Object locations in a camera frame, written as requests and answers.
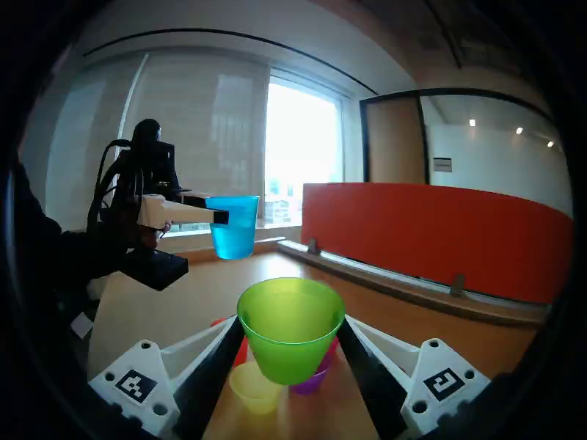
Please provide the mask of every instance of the wooden table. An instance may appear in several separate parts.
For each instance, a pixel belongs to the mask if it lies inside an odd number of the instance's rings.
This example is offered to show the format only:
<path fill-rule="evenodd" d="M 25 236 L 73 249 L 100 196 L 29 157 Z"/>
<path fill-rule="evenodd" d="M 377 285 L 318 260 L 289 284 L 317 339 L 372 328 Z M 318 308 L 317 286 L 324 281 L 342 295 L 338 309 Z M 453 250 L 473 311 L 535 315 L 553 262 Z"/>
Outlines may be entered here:
<path fill-rule="evenodd" d="M 322 281 L 343 298 L 354 318 L 410 344 L 444 340 L 489 378 L 511 371 L 536 330 L 496 326 L 458 318 L 356 285 L 278 252 L 245 260 L 192 264 L 190 272 L 163 292 L 122 274 L 110 277 L 95 319 L 88 358 L 89 378 L 104 370 L 140 339 L 161 348 L 233 315 L 250 285 L 279 276 Z M 312 396 L 281 396 L 268 416 L 253 416 L 226 384 L 205 433 L 207 439 L 376 439 L 344 355 Z"/>

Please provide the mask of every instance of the orange divider panel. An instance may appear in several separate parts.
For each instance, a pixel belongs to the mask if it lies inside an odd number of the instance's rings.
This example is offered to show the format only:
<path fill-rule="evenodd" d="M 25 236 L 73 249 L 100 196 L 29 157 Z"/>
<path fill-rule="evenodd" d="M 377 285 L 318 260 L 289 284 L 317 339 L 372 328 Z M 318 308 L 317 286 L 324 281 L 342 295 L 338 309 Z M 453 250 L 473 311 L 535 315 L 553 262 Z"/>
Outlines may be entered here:
<path fill-rule="evenodd" d="M 302 242 L 401 274 L 551 303 L 565 282 L 572 220 L 529 200 L 447 186 L 304 185 Z"/>

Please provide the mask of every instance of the blue cup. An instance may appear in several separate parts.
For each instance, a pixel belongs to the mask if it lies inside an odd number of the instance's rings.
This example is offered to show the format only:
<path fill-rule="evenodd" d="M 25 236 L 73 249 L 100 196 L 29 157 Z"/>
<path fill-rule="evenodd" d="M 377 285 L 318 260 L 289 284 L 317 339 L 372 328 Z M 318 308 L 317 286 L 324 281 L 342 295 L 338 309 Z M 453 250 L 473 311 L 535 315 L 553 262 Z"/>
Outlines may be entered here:
<path fill-rule="evenodd" d="M 209 197 L 206 207 L 228 211 L 228 224 L 210 224 L 218 258 L 237 260 L 252 254 L 259 196 Z"/>

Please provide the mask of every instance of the yellow cup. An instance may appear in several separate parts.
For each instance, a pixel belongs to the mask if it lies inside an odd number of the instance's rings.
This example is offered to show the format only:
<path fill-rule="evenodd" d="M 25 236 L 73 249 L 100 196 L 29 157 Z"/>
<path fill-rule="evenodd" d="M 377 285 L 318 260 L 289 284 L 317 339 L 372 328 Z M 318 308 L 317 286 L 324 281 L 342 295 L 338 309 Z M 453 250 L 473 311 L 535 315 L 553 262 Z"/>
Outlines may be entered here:
<path fill-rule="evenodd" d="M 253 414 L 275 411 L 283 388 L 267 379 L 257 362 L 245 362 L 237 366 L 228 377 L 228 383 Z"/>

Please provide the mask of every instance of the purple cup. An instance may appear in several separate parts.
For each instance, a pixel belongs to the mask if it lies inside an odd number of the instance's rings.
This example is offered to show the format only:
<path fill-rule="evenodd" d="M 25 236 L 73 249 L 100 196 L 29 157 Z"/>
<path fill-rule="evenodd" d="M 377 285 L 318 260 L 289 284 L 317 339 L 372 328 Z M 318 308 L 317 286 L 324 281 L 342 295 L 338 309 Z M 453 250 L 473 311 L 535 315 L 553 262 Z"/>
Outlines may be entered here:
<path fill-rule="evenodd" d="M 322 385 L 322 382 L 326 377 L 326 373 L 331 363 L 332 355 L 329 356 L 327 354 L 324 359 L 322 359 L 322 362 L 318 366 L 315 375 L 301 384 L 290 385 L 289 389 L 299 395 L 310 395 L 313 392 L 318 391 L 318 388 L 320 388 L 320 385 Z"/>
<path fill-rule="evenodd" d="M 327 371 L 328 369 L 325 369 L 324 371 L 316 373 L 307 381 L 302 382 L 301 384 L 290 385 L 289 389 L 299 395 L 310 395 L 316 392 L 318 388 L 320 388 L 320 385 L 322 385 L 322 381 L 326 377 Z"/>

